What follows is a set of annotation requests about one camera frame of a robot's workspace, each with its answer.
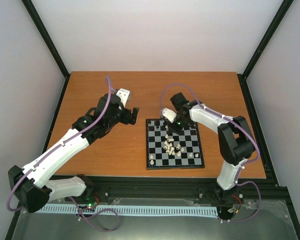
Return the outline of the black white chessboard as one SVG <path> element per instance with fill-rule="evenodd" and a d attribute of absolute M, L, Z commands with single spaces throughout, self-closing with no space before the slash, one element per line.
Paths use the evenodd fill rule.
<path fill-rule="evenodd" d="M 146 169 L 203 169 L 204 155 L 198 125 L 186 126 L 180 134 L 168 131 L 160 118 L 145 120 Z"/>

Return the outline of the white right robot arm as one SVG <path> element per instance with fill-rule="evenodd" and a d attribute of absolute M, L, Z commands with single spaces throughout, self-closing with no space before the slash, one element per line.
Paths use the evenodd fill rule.
<path fill-rule="evenodd" d="M 257 150 L 247 120 L 223 115 L 197 100 L 188 101 L 181 92 L 170 101 L 175 110 L 162 108 L 160 116 L 166 119 L 171 132 L 180 134 L 185 127 L 201 124 L 217 134 L 223 164 L 212 194 L 219 203 L 229 201 L 244 164 Z"/>

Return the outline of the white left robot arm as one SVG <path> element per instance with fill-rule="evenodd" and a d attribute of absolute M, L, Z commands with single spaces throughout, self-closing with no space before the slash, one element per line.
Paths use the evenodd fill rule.
<path fill-rule="evenodd" d="M 92 181 L 79 174 L 72 178 L 52 180 L 51 176 L 74 155 L 106 136 L 118 123 L 134 125 L 139 108 L 127 109 L 131 93 L 120 88 L 99 99 L 97 107 L 79 117 L 66 134 L 45 153 L 23 167 L 8 171 L 9 184 L 21 206 L 35 213 L 45 204 L 67 197 L 82 201 L 93 198 Z"/>

